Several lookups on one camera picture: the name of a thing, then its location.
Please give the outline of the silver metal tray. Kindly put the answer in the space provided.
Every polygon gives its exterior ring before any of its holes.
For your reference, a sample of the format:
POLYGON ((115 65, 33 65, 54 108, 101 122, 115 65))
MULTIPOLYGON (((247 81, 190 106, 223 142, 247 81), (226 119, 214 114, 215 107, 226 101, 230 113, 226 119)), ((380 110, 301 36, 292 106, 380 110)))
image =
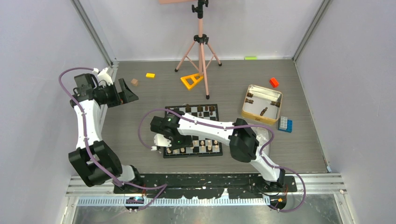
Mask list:
MULTIPOLYGON (((252 130, 256 133, 256 139, 259 141, 257 151, 260 151, 261 147, 270 140, 270 133, 265 128, 253 127, 252 130)), ((270 144, 264 147, 262 154, 270 156, 270 144)))

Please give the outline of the yellow tin box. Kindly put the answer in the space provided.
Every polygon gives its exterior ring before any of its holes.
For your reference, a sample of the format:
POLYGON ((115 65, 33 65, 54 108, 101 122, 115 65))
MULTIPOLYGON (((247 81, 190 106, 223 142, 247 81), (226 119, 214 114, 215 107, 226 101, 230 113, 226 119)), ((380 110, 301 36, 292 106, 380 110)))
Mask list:
POLYGON ((280 118, 282 99, 283 94, 279 91, 251 84, 243 100, 241 115, 247 119, 274 125, 280 118), (268 107, 268 110, 260 116, 265 107, 268 107))

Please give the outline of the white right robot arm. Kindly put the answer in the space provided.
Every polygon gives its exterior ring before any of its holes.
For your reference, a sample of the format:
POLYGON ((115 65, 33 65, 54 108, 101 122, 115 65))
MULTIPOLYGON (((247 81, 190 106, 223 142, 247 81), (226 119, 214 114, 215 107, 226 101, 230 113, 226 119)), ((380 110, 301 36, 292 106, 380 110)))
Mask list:
POLYGON ((171 112, 163 118, 153 117, 150 123, 150 130, 156 134, 155 146, 170 151, 187 149, 194 146, 194 136, 217 141, 229 146, 233 159, 252 165, 267 181, 267 187, 271 191, 279 191, 285 186, 285 170, 275 164, 264 151, 274 137, 263 142, 253 130, 255 127, 243 119, 220 122, 171 112))

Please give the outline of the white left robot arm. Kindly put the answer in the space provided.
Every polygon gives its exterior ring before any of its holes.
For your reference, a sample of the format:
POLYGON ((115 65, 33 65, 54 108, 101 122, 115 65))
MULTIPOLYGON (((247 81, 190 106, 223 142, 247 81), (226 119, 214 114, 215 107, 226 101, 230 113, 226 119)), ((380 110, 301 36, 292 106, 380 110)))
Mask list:
POLYGON ((69 162, 83 182, 96 186, 113 180, 115 185, 125 182, 125 187, 132 193, 142 190, 143 180, 138 170, 132 165, 122 165, 115 152, 103 141, 101 136, 101 107, 116 107, 138 100, 123 78, 119 79, 121 91, 108 75, 95 77, 85 73, 74 77, 76 87, 73 89, 70 104, 78 118, 78 142, 76 150, 69 153, 69 162))

